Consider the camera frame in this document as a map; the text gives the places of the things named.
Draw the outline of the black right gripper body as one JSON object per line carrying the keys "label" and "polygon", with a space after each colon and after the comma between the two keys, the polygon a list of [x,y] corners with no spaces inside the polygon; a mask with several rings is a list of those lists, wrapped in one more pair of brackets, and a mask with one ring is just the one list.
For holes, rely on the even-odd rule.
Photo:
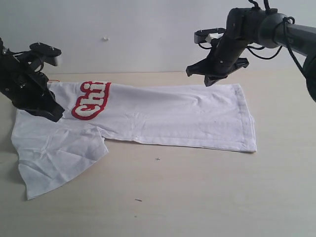
{"label": "black right gripper body", "polygon": [[238,69],[247,68],[247,58],[240,58],[248,46],[244,39],[232,39],[226,34],[210,40],[212,46],[207,56],[207,74],[231,74]]}

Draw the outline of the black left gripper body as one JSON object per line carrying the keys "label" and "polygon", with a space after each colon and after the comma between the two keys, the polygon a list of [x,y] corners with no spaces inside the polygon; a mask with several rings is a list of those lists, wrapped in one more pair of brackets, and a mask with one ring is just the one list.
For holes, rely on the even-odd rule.
{"label": "black left gripper body", "polygon": [[48,78],[36,53],[0,56],[0,91],[18,109],[41,109],[49,101]]}

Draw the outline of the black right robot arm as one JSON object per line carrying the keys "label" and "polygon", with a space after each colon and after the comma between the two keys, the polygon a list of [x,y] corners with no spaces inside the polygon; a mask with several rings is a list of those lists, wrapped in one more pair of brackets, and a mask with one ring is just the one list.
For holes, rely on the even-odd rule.
{"label": "black right robot arm", "polygon": [[212,86],[231,73],[246,68],[247,58],[241,54],[247,49],[286,48],[306,80],[312,99],[316,98],[316,30],[314,27],[296,25],[293,17],[278,13],[276,8],[262,10],[233,8],[225,28],[198,30],[195,44],[209,43],[209,54],[201,61],[186,68],[187,76],[204,76],[205,86]]}

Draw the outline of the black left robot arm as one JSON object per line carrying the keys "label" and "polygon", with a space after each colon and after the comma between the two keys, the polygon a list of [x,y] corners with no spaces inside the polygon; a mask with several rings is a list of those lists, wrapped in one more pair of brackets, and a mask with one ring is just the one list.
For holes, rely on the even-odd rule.
{"label": "black left robot arm", "polygon": [[0,42],[0,92],[17,109],[33,116],[57,122],[65,111],[48,87],[44,64],[58,66],[61,50],[42,42],[30,45],[30,50],[12,52]]}

